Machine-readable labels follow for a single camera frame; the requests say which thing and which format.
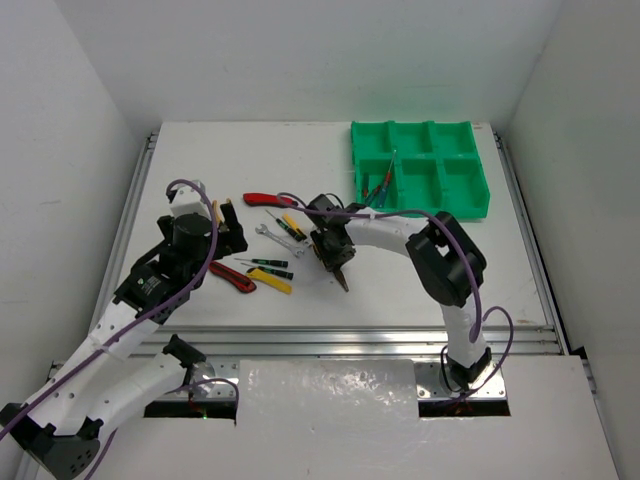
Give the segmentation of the yellow pliers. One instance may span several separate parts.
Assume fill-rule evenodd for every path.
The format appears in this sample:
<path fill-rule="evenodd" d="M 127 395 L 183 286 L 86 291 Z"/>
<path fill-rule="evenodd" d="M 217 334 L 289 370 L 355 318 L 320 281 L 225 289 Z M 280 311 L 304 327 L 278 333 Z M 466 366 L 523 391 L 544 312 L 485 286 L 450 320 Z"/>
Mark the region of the yellow pliers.
<path fill-rule="evenodd" d="M 220 210 L 219 202 L 217 200 L 212 201 L 212 210 L 218 232 L 225 232 L 227 230 L 227 227 Z"/>
<path fill-rule="evenodd" d="M 342 270 L 340 268 L 336 268 L 334 270 L 334 276 L 335 276 L 336 280 L 338 281 L 338 283 L 340 284 L 340 286 L 343 288 L 343 290 L 345 292 L 348 292 L 349 291 L 349 286 L 347 284 L 346 277 L 344 276 L 344 273 L 342 272 Z"/>

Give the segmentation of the green black precision screwdriver top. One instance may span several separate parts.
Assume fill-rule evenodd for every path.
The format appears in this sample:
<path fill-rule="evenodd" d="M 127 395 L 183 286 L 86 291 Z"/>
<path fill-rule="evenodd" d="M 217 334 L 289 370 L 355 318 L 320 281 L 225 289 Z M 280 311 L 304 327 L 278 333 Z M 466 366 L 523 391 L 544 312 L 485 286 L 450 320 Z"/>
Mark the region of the green black precision screwdriver top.
<path fill-rule="evenodd" d="M 304 236 L 301 235 L 295 228 L 291 227 L 284 219 L 276 216 L 275 214 L 271 213 L 269 210 L 267 210 L 266 213 L 270 217 L 272 217 L 275 220 L 276 224 L 295 241 L 301 242 L 304 240 Z"/>

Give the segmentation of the green black precision screwdriver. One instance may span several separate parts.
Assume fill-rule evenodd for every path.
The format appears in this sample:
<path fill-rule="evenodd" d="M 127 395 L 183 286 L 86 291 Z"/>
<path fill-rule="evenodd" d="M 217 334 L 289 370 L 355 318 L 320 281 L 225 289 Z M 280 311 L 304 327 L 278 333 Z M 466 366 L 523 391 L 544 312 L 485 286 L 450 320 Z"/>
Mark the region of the green black precision screwdriver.
<path fill-rule="evenodd" d="M 262 266 L 262 265 L 254 265 L 250 263 L 243 263 L 243 265 L 248 267 L 249 269 L 260 270 L 267 274 L 273 275 L 275 277 L 283 278 L 286 280 L 292 280 L 294 278 L 294 274 L 286 270 L 275 269 L 275 268 Z"/>
<path fill-rule="evenodd" d="M 301 242 L 304 240 L 304 236 L 301 235 L 295 228 L 291 227 L 284 219 L 276 216 L 275 214 L 271 213 L 269 210 L 267 210 L 266 213 L 270 217 L 272 217 L 275 220 L 276 224 L 295 241 Z"/>
<path fill-rule="evenodd" d="M 275 260 L 275 259 L 259 259 L 259 258 L 235 258 L 236 261 L 246 262 L 255 265 L 262 265 L 268 267 L 282 268 L 287 269 L 289 262 L 286 260 Z"/>

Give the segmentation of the yellow black precision screwdriver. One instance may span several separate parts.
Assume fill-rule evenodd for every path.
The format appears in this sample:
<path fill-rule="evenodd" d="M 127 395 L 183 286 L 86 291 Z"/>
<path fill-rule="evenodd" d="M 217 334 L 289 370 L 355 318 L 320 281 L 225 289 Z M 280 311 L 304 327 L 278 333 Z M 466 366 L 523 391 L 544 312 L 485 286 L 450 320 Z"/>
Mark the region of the yellow black precision screwdriver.
<path fill-rule="evenodd" d="M 302 230 L 302 228 L 298 225 L 298 223 L 289 215 L 289 214 L 283 214 L 282 215 L 282 219 L 284 220 L 284 222 L 296 232 L 296 235 L 302 240 L 306 240 L 307 239 L 307 235 L 304 233 L 304 231 Z"/>

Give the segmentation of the blue screwdriver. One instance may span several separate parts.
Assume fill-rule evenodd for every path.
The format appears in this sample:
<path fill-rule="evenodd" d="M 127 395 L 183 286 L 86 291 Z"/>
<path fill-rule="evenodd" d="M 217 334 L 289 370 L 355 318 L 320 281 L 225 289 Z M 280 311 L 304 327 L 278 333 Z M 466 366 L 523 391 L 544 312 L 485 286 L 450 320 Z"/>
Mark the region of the blue screwdriver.
<path fill-rule="evenodd" d="M 369 183 L 370 183 L 370 175 L 368 173 L 363 174 L 362 190 L 361 190 L 361 195 L 363 200 L 365 200 L 369 195 Z"/>
<path fill-rule="evenodd" d="M 382 208 L 384 206 L 388 189 L 391 184 L 396 158 L 397 158 L 397 150 L 394 149 L 392 151 L 391 161 L 387 169 L 387 172 L 382 182 L 376 187 L 375 194 L 373 195 L 373 205 L 376 208 Z"/>
<path fill-rule="evenodd" d="M 380 190 L 381 190 L 381 186 L 378 185 L 371 192 L 369 192 L 364 199 L 364 204 L 366 206 L 371 205 L 374 199 L 376 198 L 376 196 L 379 194 Z"/>

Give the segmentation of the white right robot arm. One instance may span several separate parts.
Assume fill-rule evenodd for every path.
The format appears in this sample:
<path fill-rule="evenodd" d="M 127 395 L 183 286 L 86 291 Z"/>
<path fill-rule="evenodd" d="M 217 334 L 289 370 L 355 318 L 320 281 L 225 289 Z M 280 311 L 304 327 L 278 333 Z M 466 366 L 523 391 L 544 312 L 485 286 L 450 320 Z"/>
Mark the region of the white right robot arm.
<path fill-rule="evenodd" d="M 448 337 L 448 378 L 463 391 L 486 370 L 491 350 L 482 334 L 479 287 L 484 255 L 448 212 L 380 212 L 363 204 L 342 208 L 320 194 L 307 205 L 310 233 L 324 268 L 344 280 L 342 267 L 358 246 L 371 246 L 411 260 L 426 293 L 441 308 Z"/>

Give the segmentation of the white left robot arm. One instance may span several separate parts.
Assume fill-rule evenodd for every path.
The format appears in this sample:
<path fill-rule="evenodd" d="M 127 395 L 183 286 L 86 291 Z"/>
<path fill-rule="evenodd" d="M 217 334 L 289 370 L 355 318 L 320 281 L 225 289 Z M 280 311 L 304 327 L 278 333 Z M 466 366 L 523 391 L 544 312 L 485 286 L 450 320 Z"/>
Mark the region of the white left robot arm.
<path fill-rule="evenodd" d="M 173 335 L 141 368 L 108 382 L 202 285 L 212 261 L 248 248 L 231 202 L 174 199 L 170 208 L 157 221 L 162 241 L 132 265 L 77 350 L 38 392 L 1 410 L 2 432 L 56 479 L 84 475 L 122 423 L 212 372 L 202 352 Z"/>

